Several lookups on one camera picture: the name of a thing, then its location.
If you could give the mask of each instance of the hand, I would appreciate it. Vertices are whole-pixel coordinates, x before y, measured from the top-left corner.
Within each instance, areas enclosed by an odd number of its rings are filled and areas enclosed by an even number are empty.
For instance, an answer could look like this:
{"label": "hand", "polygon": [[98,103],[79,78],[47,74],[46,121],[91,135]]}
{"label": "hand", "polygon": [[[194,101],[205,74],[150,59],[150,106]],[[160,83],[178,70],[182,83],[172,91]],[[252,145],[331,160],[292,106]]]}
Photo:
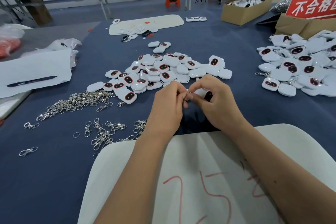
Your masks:
{"label": "hand", "polygon": [[[213,94],[210,102],[193,93],[195,90],[204,88]],[[193,83],[185,100],[196,103],[204,112],[210,123],[227,135],[241,128],[247,121],[237,107],[233,94],[228,85],[216,77],[206,74],[202,79]]]}
{"label": "hand", "polygon": [[168,143],[180,126],[182,105],[187,104],[183,103],[186,94],[187,89],[176,81],[159,90],[141,137]]}

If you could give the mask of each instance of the person's right hand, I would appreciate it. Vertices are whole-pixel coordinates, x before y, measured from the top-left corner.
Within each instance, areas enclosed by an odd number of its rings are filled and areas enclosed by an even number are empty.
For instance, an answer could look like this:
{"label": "person's right hand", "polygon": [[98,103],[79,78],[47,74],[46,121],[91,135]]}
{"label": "person's right hand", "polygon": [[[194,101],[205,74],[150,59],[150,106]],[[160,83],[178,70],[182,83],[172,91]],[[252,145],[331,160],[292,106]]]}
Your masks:
{"label": "person's right hand", "polygon": [[[195,94],[195,90],[204,88],[213,94],[210,102]],[[234,133],[244,126],[247,121],[237,107],[231,89],[216,77],[206,74],[193,83],[184,100],[196,103],[204,112],[210,123],[227,135]]]}

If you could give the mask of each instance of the pen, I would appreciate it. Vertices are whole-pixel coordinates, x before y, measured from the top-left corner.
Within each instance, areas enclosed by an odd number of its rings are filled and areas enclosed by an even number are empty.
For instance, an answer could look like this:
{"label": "pen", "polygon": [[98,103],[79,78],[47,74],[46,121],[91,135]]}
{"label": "pen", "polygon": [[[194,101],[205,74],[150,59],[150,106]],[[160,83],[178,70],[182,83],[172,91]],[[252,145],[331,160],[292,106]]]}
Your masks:
{"label": "pen", "polygon": [[15,83],[8,84],[7,87],[11,88],[11,87],[25,85],[25,84],[29,84],[29,83],[33,83],[33,82],[42,82],[42,81],[53,79],[55,77],[57,77],[57,76],[54,75],[54,76],[48,76],[48,77],[38,78],[38,79],[34,79],[34,80],[29,80],[29,81],[25,81],[25,82],[15,82]]}

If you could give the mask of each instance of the orange plastic stool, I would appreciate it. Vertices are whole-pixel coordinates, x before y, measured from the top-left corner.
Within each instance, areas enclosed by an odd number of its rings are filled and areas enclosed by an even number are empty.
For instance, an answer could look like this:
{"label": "orange plastic stool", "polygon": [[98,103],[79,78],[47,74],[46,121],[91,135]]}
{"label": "orange plastic stool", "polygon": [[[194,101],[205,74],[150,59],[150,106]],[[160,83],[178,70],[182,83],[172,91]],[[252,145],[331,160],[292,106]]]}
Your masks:
{"label": "orange plastic stool", "polygon": [[176,2],[170,2],[170,0],[166,0],[166,7],[170,7],[170,3],[175,3],[178,6],[181,6],[180,0],[176,0]]}

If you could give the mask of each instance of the forearm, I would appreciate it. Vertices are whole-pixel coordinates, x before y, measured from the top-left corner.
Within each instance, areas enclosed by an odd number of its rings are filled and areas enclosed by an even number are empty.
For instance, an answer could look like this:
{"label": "forearm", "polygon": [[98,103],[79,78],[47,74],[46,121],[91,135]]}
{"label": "forearm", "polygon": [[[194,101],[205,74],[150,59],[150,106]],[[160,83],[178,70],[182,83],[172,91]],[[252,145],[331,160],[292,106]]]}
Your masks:
{"label": "forearm", "polygon": [[336,223],[336,193],[289,158],[248,122],[229,137],[289,223]]}
{"label": "forearm", "polygon": [[144,136],[136,141],[131,157],[95,224],[148,224],[152,221],[159,165],[165,146],[161,140],[148,140]]}

